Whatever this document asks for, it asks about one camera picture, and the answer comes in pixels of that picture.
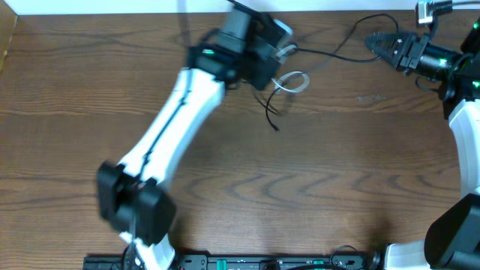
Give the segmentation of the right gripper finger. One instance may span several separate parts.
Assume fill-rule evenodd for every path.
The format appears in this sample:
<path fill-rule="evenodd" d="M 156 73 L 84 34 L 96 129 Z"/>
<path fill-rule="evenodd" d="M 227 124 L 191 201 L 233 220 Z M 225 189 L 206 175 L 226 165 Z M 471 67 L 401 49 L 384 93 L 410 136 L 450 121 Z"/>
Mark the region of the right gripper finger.
<path fill-rule="evenodd" d="M 364 41 L 366 47 L 387 47 L 393 44 L 403 43 L 406 35 L 400 33 L 375 32 Z"/>
<path fill-rule="evenodd" d="M 377 56 L 380 56 L 385 62 L 393 65 L 394 61 L 394 42 L 393 41 L 368 41 L 366 40 L 365 46 L 371 50 Z"/>

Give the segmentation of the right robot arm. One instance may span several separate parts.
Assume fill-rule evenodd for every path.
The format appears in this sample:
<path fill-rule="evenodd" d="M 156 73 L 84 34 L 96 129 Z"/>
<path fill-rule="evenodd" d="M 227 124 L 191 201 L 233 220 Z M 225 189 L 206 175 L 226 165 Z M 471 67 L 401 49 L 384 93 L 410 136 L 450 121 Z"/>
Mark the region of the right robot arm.
<path fill-rule="evenodd" d="M 366 47 L 396 71 L 438 81 L 457 148 L 460 200 L 436 219 L 424 239 L 389 244 L 384 269 L 479 269 L 479 24 L 460 51 L 432 43 L 432 34 L 403 31 L 373 34 Z"/>

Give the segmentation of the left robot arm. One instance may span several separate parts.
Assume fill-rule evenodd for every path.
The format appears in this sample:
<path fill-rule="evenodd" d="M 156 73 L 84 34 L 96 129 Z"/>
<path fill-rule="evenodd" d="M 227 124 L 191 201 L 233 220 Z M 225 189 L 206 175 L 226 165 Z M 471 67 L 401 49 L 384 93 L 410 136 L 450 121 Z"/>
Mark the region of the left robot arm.
<path fill-rule="evenodd" d="M 124 265 L 168 269 L 176 256 L 168 233 L 177 207 L 168 194 L 179 161 L 203 122 L 242 80 L 263 90 L 274 81 L 291 44 L 278 38 L 220 36 L 188 49 L 167 99 L 139 142 L 96 175 L 100 216 L 128 243 Z"/>

